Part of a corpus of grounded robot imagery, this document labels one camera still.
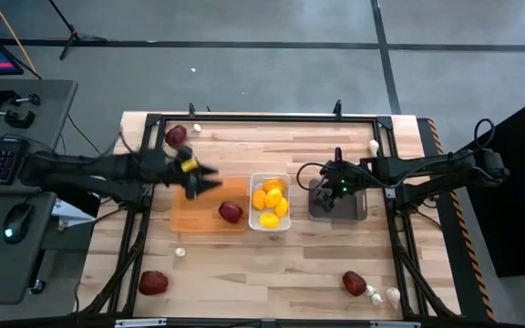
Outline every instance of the concrete floor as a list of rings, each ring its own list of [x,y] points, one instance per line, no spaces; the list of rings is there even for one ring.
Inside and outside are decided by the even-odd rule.
[[[370,0],[57,4],[80,31],[109,40],[382,41]],[[0,0],[0,7],[21,38],[67,36],[45,0]],[[79,83],[72,117],[100,149],[114,138],[123,111],[185,110],[190,101],[214,111],[329,112],[341,98],[345,113],[390,114],[394,82],[401,113],[433,118],[445,149],[468,143],[480,118],[498,123],[525,105],[524,48],[475,47],[525,45],[525,1],[380,0],[379,8],[389,44],[472,47],[391,50],[384,65],[379,50],[77,47],[63,62],[58,47],[26,50],[44,78]],[[0,37],[10,37],[1,21]],[[17,47],[9,49],[22,58]],[[385,79],[388,68],[393,81]],[[69,153],[94,155],[72,127],[64,136]],[[525,277],[498,279],[471,211],[467,220],[498,321],[525,323]],[[50,254],[43,269],[48,289],[20,305],[0,306],[0,320],[70,312],[83,263],[83,254]]]

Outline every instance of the red fruit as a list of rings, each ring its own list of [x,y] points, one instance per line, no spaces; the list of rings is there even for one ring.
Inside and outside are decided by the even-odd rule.
[[[139,283],[139,292],[143,295],[157,295],[168,290],[170,281],[161,272],[143,272]]]
[[[360,296],[367,287],[364,278],[355,272],[346,272],[342,278],[345,288],[354,296]]]
[[[181,145],[183,145],[183,142],[186,140],[186,137],[188,136],[188,131],[186,128],[184,128],[181,125],[177,125],[168,131],[168,133],[165,135],[165,142],[168,143],[168,145],[177,148]]]
[[[229,201],[224,201],[218,208],[218,212],[223,219],[230,223],[238,223],[238,220],[241,219],[243,213],[240,206]]]

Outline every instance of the cutting board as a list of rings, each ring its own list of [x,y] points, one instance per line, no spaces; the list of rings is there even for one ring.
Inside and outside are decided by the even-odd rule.
[[[249,183],[247,178],[226,178],[221,187],[208,190],[194,200],[186,200],[184,190],[177,190],[171,210],[171,230],[194,233],[244,231],[251,204]],[[218,213],[224,201],[231,201],[242,208],[243,214],[238,223],[229,223]]]

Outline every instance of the plastic bowl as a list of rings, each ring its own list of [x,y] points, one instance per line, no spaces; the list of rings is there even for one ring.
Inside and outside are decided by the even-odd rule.
[[[248,224],[256,231],[265,231],[265,232],[282,232],[286,231],[291,227],[291,193],[289,190],[291,189],[291,177],[289,177],[286,174],[282,173],[256,173],[252,175],[251,177],[251,202],[252,202],[252,195],[256,190],[259,190],[263,187],[264,182],[270,179],[278,179],[284,183],[284,193],[283,197],[287,198],[289,201],[289,209],[287,211],[287,214],[283,217],[279,218],[279,227],[276,229],[268,229],[261,226],[261,223],[259,222],[259,217],[263,213],[274,213],[273,209],[264,209],[264,210],[257,210],[255,209],[252,204],[249,204],[249,216],[248,216]]]

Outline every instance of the lemon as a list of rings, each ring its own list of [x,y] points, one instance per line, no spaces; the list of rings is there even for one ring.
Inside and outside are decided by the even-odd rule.
[[[264,182],[264,184],[262,185],[262,188],[266,192],[269,192],[273,189],[278,189],[281,192],[284,192],[284,183],[278,179],[271,179],[271,180]]]
[[[264,205],[267,208],[275,207],[281,201],[283,193],[278,189],[269,190],[266,195],[264,195]]]
[[[281,200],[279,200],[279,204],[274,207],[274,214],[276,214],[279,218],[287,214],[287,211],[289,210],[289,201],[283,197]]]
[[[264,190],[256,190],[252,194],[252,206],[257,210],[264,210]]]
[[[259,217],[259,222],[266,229],[279,228],[279,217],[272,213],[263,213]]]

